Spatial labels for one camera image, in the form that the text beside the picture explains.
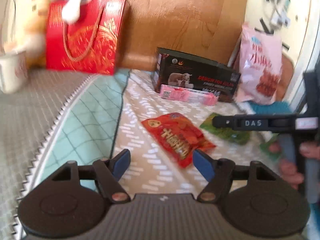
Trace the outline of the person's right hand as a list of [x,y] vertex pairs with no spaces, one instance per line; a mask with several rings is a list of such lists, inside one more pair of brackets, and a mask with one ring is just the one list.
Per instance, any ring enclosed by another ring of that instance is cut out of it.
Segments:
[[305,159],[313,159],[319,162],[319,144],[316,141],[306,141],[299,146],[299,155],[294,161],[282,158],[279,161],[279,172],[281,177],[289,183],[294,189],[298,189],[299,185],[304,182],[304,175],[298,171],[297,164]]

